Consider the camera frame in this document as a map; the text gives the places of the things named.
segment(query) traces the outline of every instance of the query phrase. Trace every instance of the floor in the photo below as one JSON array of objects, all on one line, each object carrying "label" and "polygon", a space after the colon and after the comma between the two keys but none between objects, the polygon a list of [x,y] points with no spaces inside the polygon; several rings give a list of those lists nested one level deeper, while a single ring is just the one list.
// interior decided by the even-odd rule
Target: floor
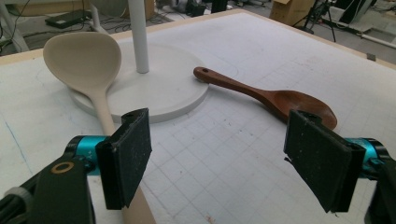
[{"label": "floor", "polygon": [[[264,17],[269,17],[271,13],[272,2],[262,3],[250,1],[239,7],[235,2],[230,1],[229,6],[231,8],[242,8]],[[147,26],[189,18],[189,16],[174,12],[168,7],[164,7],[161,11],[158,9],[156,10],[156,15],[147,21]],[[74,25],[63,30],[53,28],[46,25],[45,19],[47,17],[48,16],[18,18],[18,28],[22,35],[25,36],[25,40],[29,49],[43,48],[48,39],[58,34],[91,30],[90,25],[87,22],[85,24]],[[111,34],[127,31],[130,29],[128,20],[123,18],[109,18],[101,16],[101,24]],[[332,30],[329,25],[317,22],[315,24],[309,23],[307,27],[314,32],[314,35],[333,41]],[[363,53],[373,54],[377,59],[396,64],[396,49],[394,48],[375,43],[371,40],[363,39],[360,36],[352,34],[349,31],[339,27],[334,27],[334,35],[336,43],[340,45]],[[15,52],[16,50],[14,46],[12,44],[7,44],[1,48],[0,55],[3,56],[13,54]]]}]

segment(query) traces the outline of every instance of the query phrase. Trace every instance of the brown wooden spoon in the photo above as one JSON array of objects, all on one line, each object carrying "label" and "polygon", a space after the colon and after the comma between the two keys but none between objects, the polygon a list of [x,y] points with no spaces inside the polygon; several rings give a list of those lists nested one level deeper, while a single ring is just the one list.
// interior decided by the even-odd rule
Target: brown wooden spoon
[{"label": "brown wooden spoon", "polygon": [[240,83],[213,70],[204,67],[194,68],[198,79],[229,90],[239,91],[263,103],[277,116],[288,121],[291,109],[302,110],[322,118],[322,123],[329,129],[337,125],[337,118],[328,105],[315,97],[299,91],[265,91]]}]

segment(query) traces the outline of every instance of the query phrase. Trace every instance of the white round base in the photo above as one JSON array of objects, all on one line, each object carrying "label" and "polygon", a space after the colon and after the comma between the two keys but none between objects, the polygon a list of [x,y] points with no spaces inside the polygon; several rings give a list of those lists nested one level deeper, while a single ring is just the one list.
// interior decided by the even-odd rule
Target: white round base
[{"label": "white round base", "polygon": [[[148,108],[150,123],[182,116],[204,99],[208,84],[193,74],[201,60],[187,51],[173,47],[148,45],[149,72],[136,70],[133,42],[120,43],[122,62],[120,72],[108,89],[107,100],[114,122],[130,111]],[[72,99],[84,111],[95,114],[88,97],[70,91]]]}]

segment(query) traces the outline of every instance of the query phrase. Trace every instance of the wooden handle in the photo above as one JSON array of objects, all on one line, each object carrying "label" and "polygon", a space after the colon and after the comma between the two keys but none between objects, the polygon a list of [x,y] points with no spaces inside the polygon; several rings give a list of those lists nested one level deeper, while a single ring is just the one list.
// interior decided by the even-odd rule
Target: wooden handle
[{"label": "wooden handle", "polygon": [[[102,124],[103,132],[105,135],[112,135],[116,131],[116,128],[108,108],[106,94],[98,92],[97,94],[93,94],[90,98]],[[154,215],[152,215],[149,208],[149,203],[140,186],[134,194],[130,207],[122,208],[122,217],[125,224],[156,224]]]},{"label": "wooden handle", "polygon": [[239,91],[247,95],[251,95],[255,88],[240,83],[230,77],[226,77],[218,72],[204,67],[194,68],[194,75],[207,83],[211,83],[229,90]]}]

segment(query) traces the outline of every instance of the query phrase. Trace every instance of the black foam pad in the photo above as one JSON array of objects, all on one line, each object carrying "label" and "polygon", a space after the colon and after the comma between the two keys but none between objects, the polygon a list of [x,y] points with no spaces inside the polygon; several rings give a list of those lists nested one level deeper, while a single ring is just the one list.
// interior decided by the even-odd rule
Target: black foam pad
[{"label": "black foam pad", "polygon": [[284,152],[326,212],[347,212],[365,149],[321,124],[321,118],[290,111]]},{"label": "black foam pad", "polygon": [[122,116],[122,125],[96,146],[107,209],[129,207],[151,153],[149,110]]}]

